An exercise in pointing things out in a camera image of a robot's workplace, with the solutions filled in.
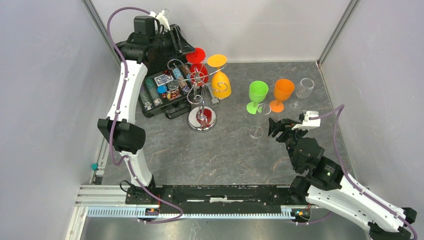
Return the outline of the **clear wine glass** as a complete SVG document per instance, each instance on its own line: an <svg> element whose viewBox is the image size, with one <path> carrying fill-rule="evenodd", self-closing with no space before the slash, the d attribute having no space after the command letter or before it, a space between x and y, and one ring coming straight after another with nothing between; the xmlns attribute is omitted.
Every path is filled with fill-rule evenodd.
<svg viewBox="0 0 424 240"><path fill-rule="evenodd" d="M295 87L295 95L289 107L293 111L300 111L304 104L304 99L308 98L315 87L315 82L311 78L303 78Z"/></svg>
<svg viewBox="0 0 424 240"><path fill-rule="evenodd" d="M259 103L256 107L255 124L249 129L249 134L253 139L259 139L264 135L263 125L271 111L271 107L267 103Z"/></svg>

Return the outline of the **red plastic wine glass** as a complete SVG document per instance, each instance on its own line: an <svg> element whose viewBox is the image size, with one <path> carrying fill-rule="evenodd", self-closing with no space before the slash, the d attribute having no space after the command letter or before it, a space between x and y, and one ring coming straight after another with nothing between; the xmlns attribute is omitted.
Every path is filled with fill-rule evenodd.
<svg viewBox="0 0 424 240"><path fill-rule="evenodd" d="M190 74L187 75L187 78L194 82L195 73L200 72L199 76L201 77L201 81L203 83L207 83L209 81L209 72L204 65L204 60L206 58L205 51L200 47L195 47L194 52L186 54L186 60L191 64L189 68Z"/></svg>

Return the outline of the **orange plastic wine glass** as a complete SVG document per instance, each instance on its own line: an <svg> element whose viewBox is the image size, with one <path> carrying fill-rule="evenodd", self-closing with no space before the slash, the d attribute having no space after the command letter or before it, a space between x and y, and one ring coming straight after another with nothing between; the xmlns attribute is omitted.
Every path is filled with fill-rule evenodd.
<svg viewBox="0 0 424 240"><path fill-rule="evenodd" d="M275 82L273 95L274 100L269 103L270 109L274 113L280 113L284 110L284 101L288 100L295 90L294 83L286 78L278 79Z"/></svg>

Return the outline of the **green plastic wine glass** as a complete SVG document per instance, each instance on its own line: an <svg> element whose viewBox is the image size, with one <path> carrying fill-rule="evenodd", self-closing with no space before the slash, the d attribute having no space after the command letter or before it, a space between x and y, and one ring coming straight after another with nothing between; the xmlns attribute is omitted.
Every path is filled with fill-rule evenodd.
<svg viewBox="0 0 424 240"><path fill-rule="evenodd" d="M248 113L255 115L259 104L266 98L269 91L268 85L261 80L253 81L249 85L249 100L250 102L246 105Z"/></svg>

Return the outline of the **yellow plastic wine glass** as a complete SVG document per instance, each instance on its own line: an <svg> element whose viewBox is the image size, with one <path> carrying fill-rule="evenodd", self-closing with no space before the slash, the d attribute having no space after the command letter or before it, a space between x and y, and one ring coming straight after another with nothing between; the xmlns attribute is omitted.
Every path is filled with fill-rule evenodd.
<svg viewBox="0 0 424 240"><path fill-rule="evenodd" d="M228 76L222 71L227 63L227 57L223 54L214 54L207 60L207 64L216 68L216 72L212 74L210 86L212 94L219 100L229 97L232 93L232 88Z"/></svg>

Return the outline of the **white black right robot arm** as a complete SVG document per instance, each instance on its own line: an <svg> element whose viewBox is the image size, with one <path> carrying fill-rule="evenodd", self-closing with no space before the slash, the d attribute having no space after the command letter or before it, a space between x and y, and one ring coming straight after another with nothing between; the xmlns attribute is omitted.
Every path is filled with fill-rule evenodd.
<svg viewBox="0 0 424 240"><path fill-rule="evenodd" d="M368 232L372 240L416 240L412 230L417 212L397 207L361 185L342 166L324 155L315 138L289 118L268 119L268 136L285 144L293 170L298 174L288 189L299 205L325 208Z"/></svg>

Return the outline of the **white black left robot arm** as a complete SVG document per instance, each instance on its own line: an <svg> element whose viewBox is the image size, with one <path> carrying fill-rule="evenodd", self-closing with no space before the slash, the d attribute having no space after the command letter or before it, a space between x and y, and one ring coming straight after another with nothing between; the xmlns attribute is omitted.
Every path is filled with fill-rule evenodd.
<svg viewBox="0 0 424 240"><path fill-rule="evenodd" d="M109 41L121 60L119 83L106 118L100 118L97 127L110 151L120 155L112 162L116 166L125 163L130 174L127 203L151 204L159 197L143 151L146 132L135 124L140 90L157 59L179 58L195 49L184 39L180 27L169 24L162 12L136 16L134 31L127 41Z"/></svg>

